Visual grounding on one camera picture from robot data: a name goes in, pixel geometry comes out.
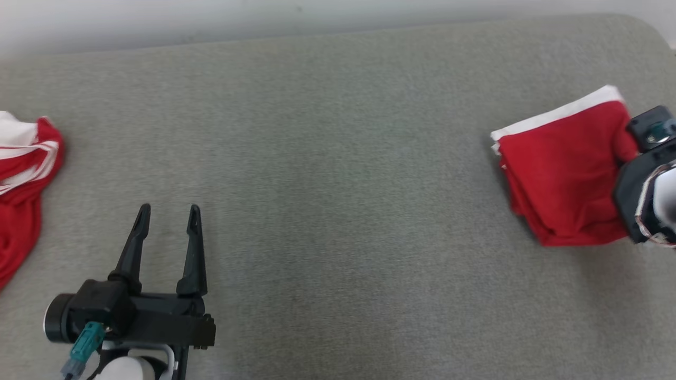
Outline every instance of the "cable connector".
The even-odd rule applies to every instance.
[[[105,329],[101,323],[88,322],[84,326],[84,330],[70,350],[70,359],[61,368],[65,380],[78,380],[82,376],[89,357],[101,347],[104,337]]]

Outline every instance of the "gray fabric surface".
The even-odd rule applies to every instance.
[[[625,16],[439,25],[40,57],[0,109],[68,143],[37,248],[0,293],[3,379],[56,379],[41,324],[113,269],[172,291],[202,208],[216,347],[189,379],[671,379],[676,256],[542,248],[491,130],[605,84],[676,110],[676,62]]]

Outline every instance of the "red fabric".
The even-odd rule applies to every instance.
[[[7,285],[37,242],[41,228],[40,194],[64,161],[62,136],[45,118],[37,121],[36,140],[35,144],[55,141],[59,144],[58,151],[54,165],[45,178],[23,183],[0,195],[0,290]],[[46,157],[45,150],[35,149],[20,157],[0,160],[0,183],[33,166],[39,166]]]
[[[595,245],[627,236],[611,194],[637,149],[620,101],[500,139],[512,209],[542,245]]]

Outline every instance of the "white background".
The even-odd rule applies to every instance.
[[[676,0],[0,0],[0,57],[598,12],[676,47]]]

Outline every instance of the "red and white garment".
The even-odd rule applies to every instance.
[[[622,162],[637,155],[624,99],[605,86],[551,112],[495,130],[493,150],[542,245],[595,245],[627,236],[612,201]]]
[[[63,161],[61,133],[46,118],[20,122],[0,111],[0,289],[37,242],[40,194]]]

